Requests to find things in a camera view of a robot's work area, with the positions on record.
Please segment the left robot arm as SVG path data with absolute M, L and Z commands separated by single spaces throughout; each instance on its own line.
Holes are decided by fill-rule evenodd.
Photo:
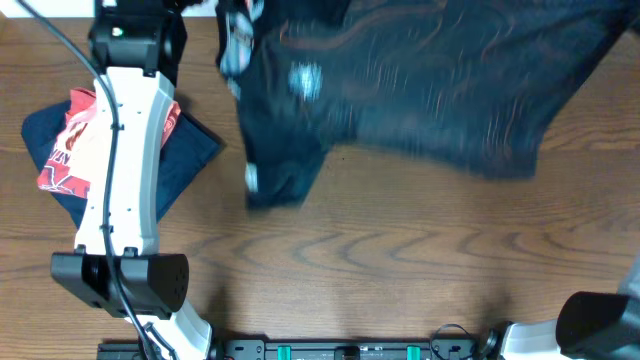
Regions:
M 162 254 L 156 190 L 164 121 L 187 41 L 186 1 L 95 4 L 90 54 L 97 156 L 84 216 L 70 253 L 52 256 L 62 287 L 114 318 L 129 320 L 144 359 L 206 359 L 212 327 L 186 298 L 188 260 Z

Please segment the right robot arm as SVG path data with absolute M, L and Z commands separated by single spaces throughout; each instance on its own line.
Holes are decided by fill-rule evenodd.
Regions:
M 557 318 L 489 332 L 480 354 L 499 360 L 639 360 L 639 260 L 615 293 L 580 291 Z

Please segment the black printed cycling jersey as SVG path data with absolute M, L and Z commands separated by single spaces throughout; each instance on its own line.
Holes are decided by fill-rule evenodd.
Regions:
M 638 17 L 631 0 L 221 1 L 248 204 L 302 202 L 343 144 L 529 178 L 553 118 Z

